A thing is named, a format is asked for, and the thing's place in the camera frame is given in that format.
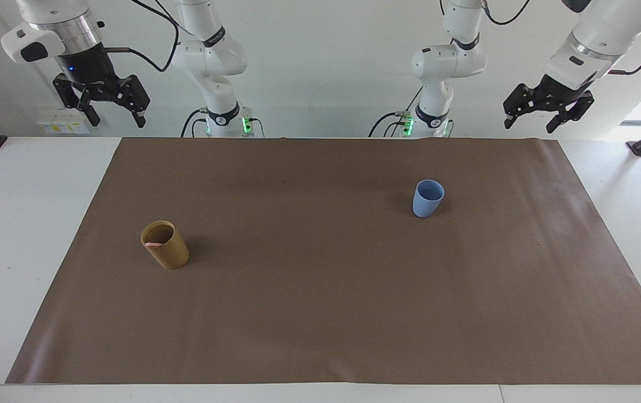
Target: table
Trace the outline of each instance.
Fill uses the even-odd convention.
[[[119,138],[11,138],[0,151],[0,383]],[[562,142],[641,284],[641,159],[622,144]],[[5,401],[638,401],[641,387],[189,385],[0,386]]]

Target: cup rim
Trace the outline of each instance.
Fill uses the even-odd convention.
[[[146,242],[149,242],[149,241],[146,241],[144,238],[146,238],[146,236],[148,235],[149,232],[151,232],[152,229],[156,227],[161,227],[161,226],[170,227],[172,229],[172,233],[171,233],[171,236],[169,237],[169,240],[162,243],[162,245],[166,245],[167,243],[169,243],[174,237],[174,235],[176,235],[176,227],[174,223],[170,221],[166,221],[164,219],[159,219],[157,221],[154,221],[151,224],[147,225],[146,228],[144,228],[144,230],[141,232],[141,243],[143,245],[146,245]]]
[[[439,199],[428,199],[425,196],[423,196],[420,193],[420,186],[424,183],[431,183],[433,185],[437,185],[439,187],[441,196]],[[423,179],[422,181],[419,181],[417,183],[417,186],[415,187],[415,192],[417,192],[418,196],[420,196],[423,200],[428,201],[428,202],[438,202],[441,201],[442,199],[445,198],[445,186],[442,186],[442,184],[434,179]]]

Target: cup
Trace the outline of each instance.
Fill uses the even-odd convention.
[[[426,179],[415,187],[412,210],[420,218],[427,218],[435,212],[445,196],[445,188],[437,181]]]
[[[168,221],[155,221],[141,232],[141,243],[154,259],[167,270],[184,267],[188,262],[188,248]]]

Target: white wall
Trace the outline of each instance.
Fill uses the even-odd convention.
[[[175,13],[174,2],[163,0]],[[492,0],[498,20],[514,15],[524,0]],[[107,23],[105,45],[131,46],[161,63],[172,28],[131,2],[89,0]],[[382,114],[406,107],[420,83],[410,61],[417,49],[448,43],[435,0],[217,0],[229,34],[248,50],[248,71],[232,77],[241,100],[261,118],[269,136],[365,136]],[[482,40],[489,65],[481,76],[456,80],[451,117],[455,135],[546,137],[551,115],[525,116],[504,130],[502,101],[519,82],[534,86],[542,68],[578,20],[559,0],[534,0],[515,23],[485,21]],[[21,21],[13,0],[0,0],[0,36]],[[135,128],[128,112],[96,104],[103,124],[94,135],[177,135],[187,114],[203,105],[182,74],[159,74],[130,54],[113,56],[119,76],[137,74],[151,95],[148,125]],[[641,61],[641,38],[620,63]],[[39,107],[58,107],[48,84],[59,72],[53,61],[18,66],[0,46],[0,132],[39,135]],[[592,86],[597,103],[579,123],[553,138],[600,138],[641,101],[641,74],[606,77]]]

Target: green led light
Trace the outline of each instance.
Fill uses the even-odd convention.
[[[246,132],[246,134],[251,133],[251,130],[253,130],[253,126],[251,125],[251,122],[249,122],[248,119],[243,118],[243,131]]]
[[[452,136],[452,130],[454,129],[454,120],[450,119],[447,121],[447,124],[445,125],[445,130],[442,132],[442,137],[451,137]]]
[[[415,119],[409,118],[408,121],[405,123],[405,130],[403,130],[403,133],[407,136],[412,135],[412,127],[415,125]]]

